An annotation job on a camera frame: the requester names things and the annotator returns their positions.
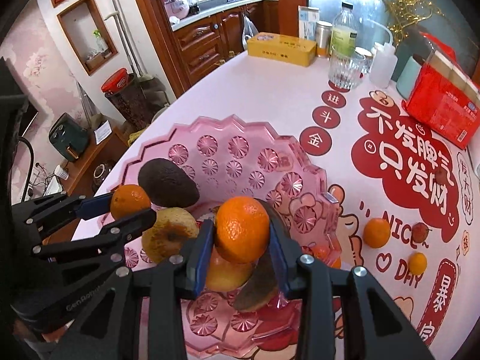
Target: floral wallpaper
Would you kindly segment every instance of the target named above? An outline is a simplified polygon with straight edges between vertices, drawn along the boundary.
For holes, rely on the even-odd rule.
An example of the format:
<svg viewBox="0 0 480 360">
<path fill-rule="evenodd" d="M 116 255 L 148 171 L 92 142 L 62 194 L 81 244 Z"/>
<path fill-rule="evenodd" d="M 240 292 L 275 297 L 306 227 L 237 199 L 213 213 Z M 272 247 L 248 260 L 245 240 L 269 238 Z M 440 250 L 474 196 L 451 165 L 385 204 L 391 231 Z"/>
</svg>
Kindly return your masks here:
<svg viewBox="0 0 480 360">
<path fill-rule="evenodd" d="M 36 0 L 30 0 L 7 37 L 0 45 L 3 56 L 23 92 L 38 110 L 38 115 L 25 134 L 34 149 L 34 163 L 40 163 L 51 174 L 63 157 L 49 142 L 49 131 L 55 121 L 67 112 L 86 127 L 75 78 L 62 59 L 45 25 Z M 26 182 L 30 155 L 20 143 L 11 176 L 12 204 L 21 199 Z M 45 173 L 34 167 L 31 181 L 45 179 Z M 42 195 L 44 185 L 34 189 Z"/>
</svg>

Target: teal cup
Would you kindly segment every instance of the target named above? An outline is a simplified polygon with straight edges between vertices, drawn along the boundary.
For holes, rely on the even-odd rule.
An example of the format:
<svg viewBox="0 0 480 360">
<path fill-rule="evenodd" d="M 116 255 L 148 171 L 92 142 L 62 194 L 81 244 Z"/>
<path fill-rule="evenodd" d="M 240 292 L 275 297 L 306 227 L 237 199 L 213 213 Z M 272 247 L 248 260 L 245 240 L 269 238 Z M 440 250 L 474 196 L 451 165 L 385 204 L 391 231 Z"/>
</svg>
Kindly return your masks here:
<svg viewBox="0 0 480 360">
<path fill-rule="evenodd" d="M 424 62 L 425 60 L 420 55 L 412 55 L 406 62 L 402 74 L 398 77 L 397 91 L 405 100 L 409 99 Z"/>
</svg>

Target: drinking glass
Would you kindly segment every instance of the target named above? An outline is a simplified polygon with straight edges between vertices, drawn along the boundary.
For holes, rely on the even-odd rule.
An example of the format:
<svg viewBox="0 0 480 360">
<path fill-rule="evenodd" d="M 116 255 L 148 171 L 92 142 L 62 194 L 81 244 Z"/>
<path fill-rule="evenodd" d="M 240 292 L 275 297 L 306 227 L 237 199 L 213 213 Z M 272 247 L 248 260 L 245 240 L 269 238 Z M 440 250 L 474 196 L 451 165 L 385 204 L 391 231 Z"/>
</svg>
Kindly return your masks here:
<svg viewBox="0 0 480 360">
<path fill-rule="evenodd" d="M 365 56 L 354 51 L 352 55 L 344 55 L 332 47 L 328 79 L 342 89 L 354 89 L 360 84 Z"/>
</svg>

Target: fruit bowl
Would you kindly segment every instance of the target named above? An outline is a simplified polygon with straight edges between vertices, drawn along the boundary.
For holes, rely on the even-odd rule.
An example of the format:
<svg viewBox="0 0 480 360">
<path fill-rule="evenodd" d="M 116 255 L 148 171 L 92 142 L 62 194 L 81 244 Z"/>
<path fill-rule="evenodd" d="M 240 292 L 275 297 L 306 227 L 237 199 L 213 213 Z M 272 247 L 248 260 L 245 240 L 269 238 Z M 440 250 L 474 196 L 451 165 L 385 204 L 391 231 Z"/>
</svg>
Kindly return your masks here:
<svg viewBox="0 0 480 360">
<path fill-rule="evenodd" d="M 294 137 L 279 136 L 268 123 L 245 123 L 232 115 L 222 121 L 199 117 L 189 126 L 174 125 L 169 134 L 145 142 L 137 158 L 123 164 L 110 191 L 118 185 L 137 184 L 140 168 L 153 158 L 170 159 L 195 181 L 200 199 L 187 210 L 198 221 L 212 216 L 212 209 L 230 197 L 252 196 L 275 207 L 291 238 L 306 253 L 323 250 L 322 259 L 328 265 L 340 256 L 335 235 L 339 204 L 327 192 L 326 172 L 310 162 Z M 104 215 L 98 225 L 112 221 Z M 153 265 L 140 238 L 125 246 L 125 258 L 133 270 Z M 182 301 L 190 354 L 241 357 L 279 335 L 290 340 L 292 335 L 285 332 L 298 330 L 300 301 L 289 302 L 278 294 L 260 310 L 240 313 L 231 306 L 237 293 L 205 291 L 195 301 Z M 147 301 L 142 316 L 145 328 Z"/>
</svg>

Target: plastic bottle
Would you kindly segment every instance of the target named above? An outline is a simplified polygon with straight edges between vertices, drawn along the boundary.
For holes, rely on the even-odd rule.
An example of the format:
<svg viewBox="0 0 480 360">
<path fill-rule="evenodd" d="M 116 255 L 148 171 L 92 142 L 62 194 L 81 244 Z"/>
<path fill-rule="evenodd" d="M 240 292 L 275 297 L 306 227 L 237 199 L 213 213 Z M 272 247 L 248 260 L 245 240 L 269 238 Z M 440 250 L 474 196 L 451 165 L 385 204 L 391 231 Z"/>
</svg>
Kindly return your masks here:
<svg viewBox="0 0 480 360">
<path fill-rule="evenodd" d="M 97 41 L 98 51 L 101 53 L 107 51 L 109 47 L 107 46 L 107 43 L 103 40 L 102 35 L 100 35 L 100 31 L 93 31 L 93 35 L 95 37 L 95 40 Z"/>
<path fill-rule="evenodd" d="M 351 56 L 355 50 L 358 24 L 352 13 L 353 4 L 342 2 L 342 11 L 333 20 L 330 53 L 334 47 L 340 54 Z"/>
<path fill-rule="evenodd" d="M 398 58 L 394 54 L 395 47 L 385 42 L 382 49 L 377 50 L 370 69 L 370 81 L 379 88 L 386 88 L 390 83 Z"/>
</svg>

